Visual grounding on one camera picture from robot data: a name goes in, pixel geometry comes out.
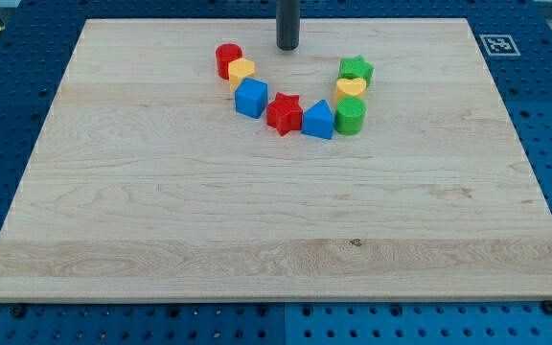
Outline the black cylindrical robot arm tip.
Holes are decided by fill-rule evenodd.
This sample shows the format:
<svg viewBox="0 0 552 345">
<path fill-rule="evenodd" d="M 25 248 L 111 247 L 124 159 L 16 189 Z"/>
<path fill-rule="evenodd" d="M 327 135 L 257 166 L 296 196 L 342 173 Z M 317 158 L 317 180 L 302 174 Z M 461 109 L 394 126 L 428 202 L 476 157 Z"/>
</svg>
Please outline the black cylindrical robot arm tip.
<svg viewBox="0 0 552 345">
<path fill-rule="evenodd" d="M 301 1 L 276 1 L 276 44 L 283 51 L 293 51 L 299 45 Z"/>
</svg>

